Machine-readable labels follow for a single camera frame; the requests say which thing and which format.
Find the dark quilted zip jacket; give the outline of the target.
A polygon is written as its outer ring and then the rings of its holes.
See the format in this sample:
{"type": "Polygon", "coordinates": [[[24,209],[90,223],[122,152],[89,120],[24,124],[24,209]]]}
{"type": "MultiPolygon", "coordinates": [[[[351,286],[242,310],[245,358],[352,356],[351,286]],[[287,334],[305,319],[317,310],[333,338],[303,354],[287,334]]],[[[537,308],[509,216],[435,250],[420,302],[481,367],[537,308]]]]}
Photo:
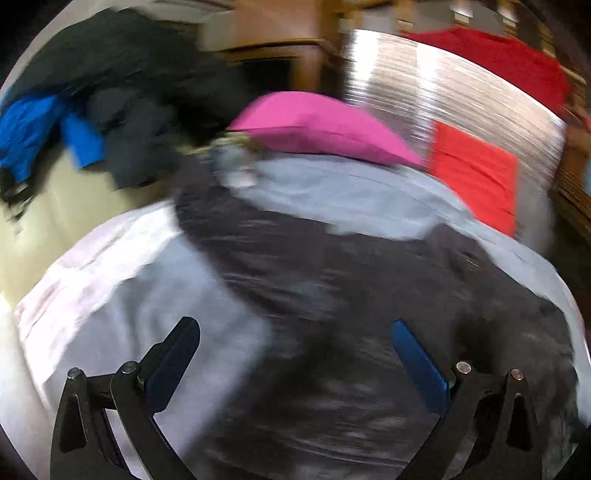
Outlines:
{"type": "Polygon", "coordinates": [[[436,422],[393,346],[404,320],[442,360],[523,371],[542,474],[579,426],[567,321],[447,225],[418,240],[339,235],[233,195],[211,163],[183,163],[175,210],[232,293],[266,316],[270,341],[205,437],[208,479],[393,479],[436,422]]]}

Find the white mattress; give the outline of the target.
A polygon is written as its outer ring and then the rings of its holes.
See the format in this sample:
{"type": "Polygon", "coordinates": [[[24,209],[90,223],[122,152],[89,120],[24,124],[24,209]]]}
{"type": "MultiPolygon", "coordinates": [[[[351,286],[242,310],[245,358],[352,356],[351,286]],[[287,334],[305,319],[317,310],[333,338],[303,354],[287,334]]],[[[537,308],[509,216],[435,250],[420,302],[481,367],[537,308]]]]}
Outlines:
{"type": "Polygon", "coordinates": [[[169,200],[96,227],[16,307],[1,304],[1,426],[25,465],[49,476],[51,422],[35,388],[87,318],[179,233],[169,200]]]}

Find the grey fleece blanket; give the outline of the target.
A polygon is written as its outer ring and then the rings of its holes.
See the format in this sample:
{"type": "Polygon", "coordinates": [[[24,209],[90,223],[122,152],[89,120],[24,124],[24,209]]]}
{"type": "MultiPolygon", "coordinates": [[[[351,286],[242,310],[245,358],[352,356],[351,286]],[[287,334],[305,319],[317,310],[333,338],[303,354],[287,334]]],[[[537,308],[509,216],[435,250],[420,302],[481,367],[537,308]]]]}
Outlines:
{"type": "MultiPolygon", "coordinates": [[[[573,450],[575,434],[590,420],[590,361],[578,308],[549,262],[478,221],[447,186],[408,167],[386,169],[331,156],[270,155],[253,164],[252,186],[229,188],[217,158],[204,161],[236,197],[265,211],[325,223],[335,234],[418,240],[434,227],[447,225],[477,241],[498,268],[556,305],[567,321],[578,379],[579,426],[571,439],[573,450]]],[[[200,345],[157,422],[191,473],[208,479],[198,463],[204,439],[221,423],[228,403],[263,357],[271,331],[266,316],[232,293],[211,260],[183,233],[175,210],[177,187],[171,203],[178,235],[116,287],[73,336],[48,378],[35,383],[49,412],[56,414],[71,368],[87,375],[110,373],[127,360],[141,358],[180,318],[194,318],[200,345]]]]}

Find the cream leather sofa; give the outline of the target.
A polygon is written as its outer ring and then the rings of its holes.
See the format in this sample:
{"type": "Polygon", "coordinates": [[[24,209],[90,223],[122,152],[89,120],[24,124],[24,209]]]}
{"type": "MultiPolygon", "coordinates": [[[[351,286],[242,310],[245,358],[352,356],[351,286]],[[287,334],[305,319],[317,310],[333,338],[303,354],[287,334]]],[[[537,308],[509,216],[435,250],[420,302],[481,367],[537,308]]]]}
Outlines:
{"type": "Polygon", "coordinates": [[[77,170],[73,155],[61,146],[40,158],[36,186],[20,218],[1,206],[1,295],[11,307],[95,227],[157,202],[169,191],[166,179],[117,190],[108,173],[95,167],[77,170]]]}

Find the red-orange pillow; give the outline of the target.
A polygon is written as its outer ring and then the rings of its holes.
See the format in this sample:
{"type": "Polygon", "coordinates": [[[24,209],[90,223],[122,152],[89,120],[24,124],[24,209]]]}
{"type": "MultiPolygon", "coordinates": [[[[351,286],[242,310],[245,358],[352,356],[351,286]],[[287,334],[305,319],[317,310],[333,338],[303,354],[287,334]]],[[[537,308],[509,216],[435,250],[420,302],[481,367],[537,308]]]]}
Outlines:
{"type": "Polygon", "coordinates": [[[479,221],[507,236],[515,234],[519,173],[516,156],[437,122],[429,173],[452,189],[479,221]]]}

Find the blue jacket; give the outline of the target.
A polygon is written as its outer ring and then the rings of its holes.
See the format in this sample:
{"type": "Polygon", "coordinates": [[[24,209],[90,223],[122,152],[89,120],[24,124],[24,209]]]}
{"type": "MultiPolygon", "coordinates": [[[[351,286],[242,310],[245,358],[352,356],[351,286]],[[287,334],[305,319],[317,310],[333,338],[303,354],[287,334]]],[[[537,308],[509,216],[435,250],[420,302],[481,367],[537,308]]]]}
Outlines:
{"type": "Polygon", "coordinates": [[[78,168],[104,159],[103,137],[88,119],[56,95],[24,97],[1,113],[1,169],[15,183],[31,177],[36,158],[55,128],[75,154],[78,168]]]}

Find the black puffer coat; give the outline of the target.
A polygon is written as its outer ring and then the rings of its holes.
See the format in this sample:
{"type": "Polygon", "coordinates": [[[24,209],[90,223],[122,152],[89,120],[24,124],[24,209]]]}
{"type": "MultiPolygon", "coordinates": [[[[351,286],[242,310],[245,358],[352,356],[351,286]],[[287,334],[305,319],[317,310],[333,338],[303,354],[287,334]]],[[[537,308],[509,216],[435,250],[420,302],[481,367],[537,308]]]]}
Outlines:
{"type": "MultiPolygon", "coordinates": [[[[24,97],[50,95],[98,130],[105,157],[97,163],[119,189],[144,185],[175,169],[178,143],[211,141],[249,105],[235,68],[133,9],[107,9],[57,33],[6,92],[1,113],[24,97]]],[[[54,134],[61,139],[55,128],[48,141],[54,134]]],[[[35,195],[45,146],[25,182],[15,183],[1,169],[5,204],[18,205],[35,195]]]]}

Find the silver foil insulation board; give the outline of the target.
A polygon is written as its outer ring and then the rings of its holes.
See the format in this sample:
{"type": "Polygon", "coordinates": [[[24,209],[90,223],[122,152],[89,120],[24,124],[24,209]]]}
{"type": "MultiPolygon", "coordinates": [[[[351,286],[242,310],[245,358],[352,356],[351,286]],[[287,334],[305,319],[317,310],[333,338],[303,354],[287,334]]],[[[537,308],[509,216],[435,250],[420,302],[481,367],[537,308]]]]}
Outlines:
{"type": "Polygon", "coordinates": [[[554,241],[548,192],[565,144],[565,123],[501,77],[436,47],[391,34],[346,36],[342,97],[427,156],[437,121],[502,148],[520,161],[517,238],[541,255],[554,241]]]}

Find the dark red cloth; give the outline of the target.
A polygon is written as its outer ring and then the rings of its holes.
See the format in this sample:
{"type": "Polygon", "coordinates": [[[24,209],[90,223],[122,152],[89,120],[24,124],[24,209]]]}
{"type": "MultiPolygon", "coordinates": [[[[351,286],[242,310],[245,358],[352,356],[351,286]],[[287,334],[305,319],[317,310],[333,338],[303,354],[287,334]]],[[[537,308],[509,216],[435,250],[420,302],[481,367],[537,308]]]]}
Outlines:
{"type": "Polygon", "coordinates": [[[491,71],[560,115],[572,88],[555,58],[522,41],[463,27],[405,34],[491,71]]]}

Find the pink pillow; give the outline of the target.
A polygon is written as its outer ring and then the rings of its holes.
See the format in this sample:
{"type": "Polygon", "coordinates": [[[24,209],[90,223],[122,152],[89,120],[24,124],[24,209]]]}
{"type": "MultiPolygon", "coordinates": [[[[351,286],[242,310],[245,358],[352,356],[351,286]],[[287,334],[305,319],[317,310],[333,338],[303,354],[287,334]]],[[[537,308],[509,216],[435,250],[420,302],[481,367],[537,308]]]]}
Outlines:
{"type": "Polygon", "coordinates": [[[228,126],[267,149],[328,154],[370,163],[423,168],[426,162],[381,121],[335,98],[303,91],[257,98],[228,126]]]}

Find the wooden column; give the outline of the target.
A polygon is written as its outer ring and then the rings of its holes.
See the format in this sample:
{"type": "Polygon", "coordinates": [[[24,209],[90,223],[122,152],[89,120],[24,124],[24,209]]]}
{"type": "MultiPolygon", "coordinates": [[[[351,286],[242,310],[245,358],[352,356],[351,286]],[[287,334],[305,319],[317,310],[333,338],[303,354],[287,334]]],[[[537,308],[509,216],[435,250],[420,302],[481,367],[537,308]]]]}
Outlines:
{"type": "Polygon", "coordinates": [[[337,97],[341,1],[235,1],[207,19],[201,48],[245,75],[256,94],[299,90],[337,97]]]}

